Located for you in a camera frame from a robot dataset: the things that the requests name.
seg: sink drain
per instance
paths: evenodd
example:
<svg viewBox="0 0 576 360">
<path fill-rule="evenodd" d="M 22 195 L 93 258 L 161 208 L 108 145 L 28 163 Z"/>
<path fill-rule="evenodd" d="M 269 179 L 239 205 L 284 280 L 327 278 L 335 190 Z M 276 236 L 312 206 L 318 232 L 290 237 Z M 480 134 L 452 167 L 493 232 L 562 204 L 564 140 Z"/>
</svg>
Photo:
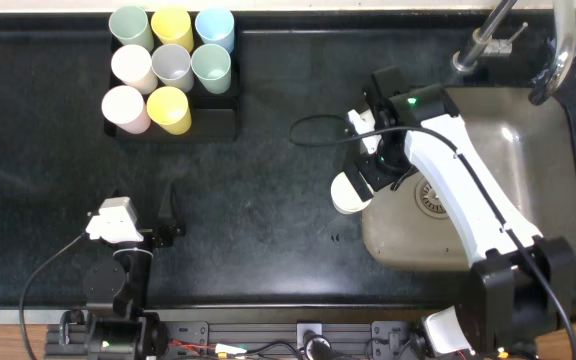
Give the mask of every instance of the sink drain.
<svg viewBox="0 0 576 360">
<path fill-rule="evenodd" d="M 446 209 L 441 204 L 441 200 L 439 200 L 439 196 L 437 196 L 437 193 L 425 177 L 419 179 L 415 186 L 415 200 L 417 207 L 424 214 L 435 219 L 446 219 L 448 217 Z"/>
</svg>

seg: white wall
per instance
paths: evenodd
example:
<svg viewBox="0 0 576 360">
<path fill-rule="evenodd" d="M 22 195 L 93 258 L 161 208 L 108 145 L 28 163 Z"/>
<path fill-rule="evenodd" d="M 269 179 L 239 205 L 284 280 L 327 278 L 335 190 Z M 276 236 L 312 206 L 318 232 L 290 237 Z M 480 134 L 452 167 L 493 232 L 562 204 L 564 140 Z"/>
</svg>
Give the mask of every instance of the white wall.
<svg viewBox="0 0 576 360">
<path fill-rule="evenodd" d="M 181 4 L 188 10 L 223 6 L 233 10 L 491 9 L 498 0 L 0 0 L 0 12 L 100 12 L 123 5 L 153 10 Z M 519 0 L 515 9 L 552 8 L 552 0 Z"/>
</svg>

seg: countertop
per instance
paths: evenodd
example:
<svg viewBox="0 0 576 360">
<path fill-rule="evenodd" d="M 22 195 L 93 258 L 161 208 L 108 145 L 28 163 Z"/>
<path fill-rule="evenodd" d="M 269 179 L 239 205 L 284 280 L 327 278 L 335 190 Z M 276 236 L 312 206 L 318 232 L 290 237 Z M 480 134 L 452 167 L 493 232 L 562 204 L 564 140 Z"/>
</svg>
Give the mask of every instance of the countertop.
<svg viewBox="0 0 576 360">
<path fill-rule="evenodd" d="M 529 86 L 545 62 L 551 15 L 511 15 L 501 35 L 531 24 L 513 55 L 464 79 L 449 59 L 482 13 L 236 14 L 241 128 L 237 141 L 212 144 L 104 134 L 106 16 L 0 16 L 0 307 L 15 306 L 30 273 L 83 231 L 87 212 L 113 189 L 131 197 L 147 225 L 170 182 L 188 234 L 155 253 L 152 307 L 420 307 L 455 298 L 464 273 L 397 271 L 370 256 L 360 215 L 341 215 L 330 201 L 346 149 L 295 147 L 287 129 L 303 116 L 345 114 L 370 73 L 393 64 L 417 86 Z M 557 97 L 576 153 L 576 66 Z M 320 125 L 311 134 L 326 135 L 341 129 Z M 109 256 L 78 244 L 37 278 L 29 304 L 82 305 L 83 275 Z"/>
</svg>

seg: sink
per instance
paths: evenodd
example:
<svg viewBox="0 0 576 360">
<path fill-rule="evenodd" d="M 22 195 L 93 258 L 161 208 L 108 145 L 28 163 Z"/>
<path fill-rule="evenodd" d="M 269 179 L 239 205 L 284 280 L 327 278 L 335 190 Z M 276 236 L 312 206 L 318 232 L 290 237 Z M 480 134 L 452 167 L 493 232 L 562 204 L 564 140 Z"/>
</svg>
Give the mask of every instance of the sink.
<svg viewBox="0 0 576 360">
<path fill-rule="evenodd" d="M 568 115 L 554 98 L 535 107 L 524 88 L 448 88 L 470 139 L 517 209 L 545 238 L 576 254 L 576 166 Z M 362 213 L 377 261 L 406 270 L 459 271 L 468 263 L 441 199 L 420 173 L 382 189 Z"/>
</svg>

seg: chrome faucet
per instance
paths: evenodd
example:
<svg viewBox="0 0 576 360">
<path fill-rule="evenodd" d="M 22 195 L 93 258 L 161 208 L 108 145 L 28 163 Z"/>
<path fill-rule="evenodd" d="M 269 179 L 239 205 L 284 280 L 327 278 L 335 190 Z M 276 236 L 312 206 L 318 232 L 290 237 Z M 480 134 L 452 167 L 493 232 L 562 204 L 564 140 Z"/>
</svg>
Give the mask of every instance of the chrome faucet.
<svg viewBox="0 0 576 360">
<path fill-rule="evenodd" d="M 508 15 L 517 0 L 501 0 L 481 28 L 475 29 L 463 51 L 452 58 L 453 67 L 460 73 L 471 73 L 477 59 L 492 42 L 492 35 Z M 534 79 L 535 87 L 529 95 L 534 105 L 541 105 L 559 88 L 572 65 L 576 50 L 575 5 L 572 0 L 553 0 L 557 45 L 552 64 Z"/>
</svg>

